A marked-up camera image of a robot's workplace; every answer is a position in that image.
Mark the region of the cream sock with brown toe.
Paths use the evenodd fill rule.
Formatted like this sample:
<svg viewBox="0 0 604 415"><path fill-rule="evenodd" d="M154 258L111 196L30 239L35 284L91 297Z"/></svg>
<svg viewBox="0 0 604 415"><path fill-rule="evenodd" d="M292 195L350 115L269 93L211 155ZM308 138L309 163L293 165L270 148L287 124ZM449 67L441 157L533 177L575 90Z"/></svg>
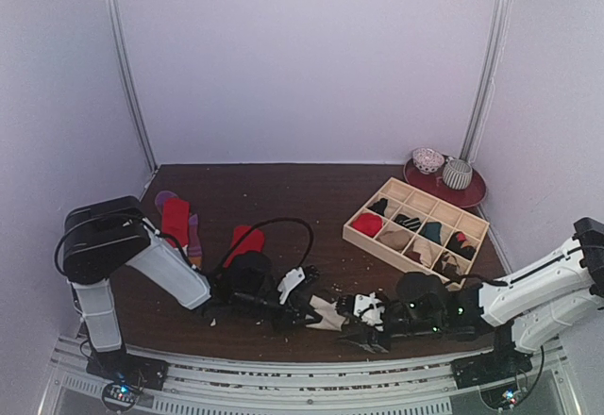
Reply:
<svg viewBox="0 0 604 415"><path fill-rule="evenodd" d="M310 299L310 306L321 316L321 321L314 324L308 324L307 328L325 331L340 332L346 323L346 318L341 316L336 310L336 303L330 303L316 295Z"/></svg>

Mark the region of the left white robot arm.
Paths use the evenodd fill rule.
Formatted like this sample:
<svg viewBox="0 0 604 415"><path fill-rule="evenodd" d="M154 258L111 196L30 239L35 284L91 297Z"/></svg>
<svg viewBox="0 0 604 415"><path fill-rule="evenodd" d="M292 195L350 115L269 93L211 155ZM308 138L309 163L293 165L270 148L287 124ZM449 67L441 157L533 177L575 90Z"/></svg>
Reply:
<svg viewBox="0 0 604 415"><path fill-rule="evenodd" d="M128 380L136 362L124 351L110 277L127 266L171 294L188 310L207 303L262 310L276 329L319 320L301 290L313 268L298 264L279 281L260 252L237 254L231 246L217 266L197 269L176 236L155 228L133 196L79 207L69 212L55 248L56 270L67 279L88 330L98 363L116 381Z"/></svg>

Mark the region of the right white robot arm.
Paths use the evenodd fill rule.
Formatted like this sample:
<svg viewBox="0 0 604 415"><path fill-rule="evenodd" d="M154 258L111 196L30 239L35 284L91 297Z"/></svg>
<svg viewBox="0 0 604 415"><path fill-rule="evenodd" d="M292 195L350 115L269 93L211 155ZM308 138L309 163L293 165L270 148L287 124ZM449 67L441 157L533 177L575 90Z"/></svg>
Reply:
<svg viewBox="0 0 604 415"><path fill-rule="evenodd" d="M397 338L475 340L486 334L504 342L484 358L484 371L505 377L520 354L603 308L603 224L584 217L575 233L549 255L498 279L450 290L439 277L404 274L394 300L378 293L346 295L336 311L361 331L348 340L370 352L387 352Z"/></svg>

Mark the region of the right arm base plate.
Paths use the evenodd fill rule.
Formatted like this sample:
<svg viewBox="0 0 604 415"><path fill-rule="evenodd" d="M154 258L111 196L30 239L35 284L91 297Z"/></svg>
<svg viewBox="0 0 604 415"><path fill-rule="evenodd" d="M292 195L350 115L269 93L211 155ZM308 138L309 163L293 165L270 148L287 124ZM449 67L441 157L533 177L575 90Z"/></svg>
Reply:
<svg viewBox="0 0 604 415"><path fill-rule="evenodd" d="M516 351L492 351L451 362L451 371L459 390L512 378L531 370L531 355Z"/></svg>

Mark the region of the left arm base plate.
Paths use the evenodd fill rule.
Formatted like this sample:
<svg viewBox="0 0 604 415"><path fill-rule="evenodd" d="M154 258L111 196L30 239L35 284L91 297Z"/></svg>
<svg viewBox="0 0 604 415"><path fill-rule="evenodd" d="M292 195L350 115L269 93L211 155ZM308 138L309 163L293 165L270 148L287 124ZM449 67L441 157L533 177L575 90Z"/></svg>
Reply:
<svg viewBox="0 0 604 415"><path fill-rule="evenodd" d="M119 350L93 353L88 359L86 372L131 387L162 390L168 373L168 363Z"/></svg>

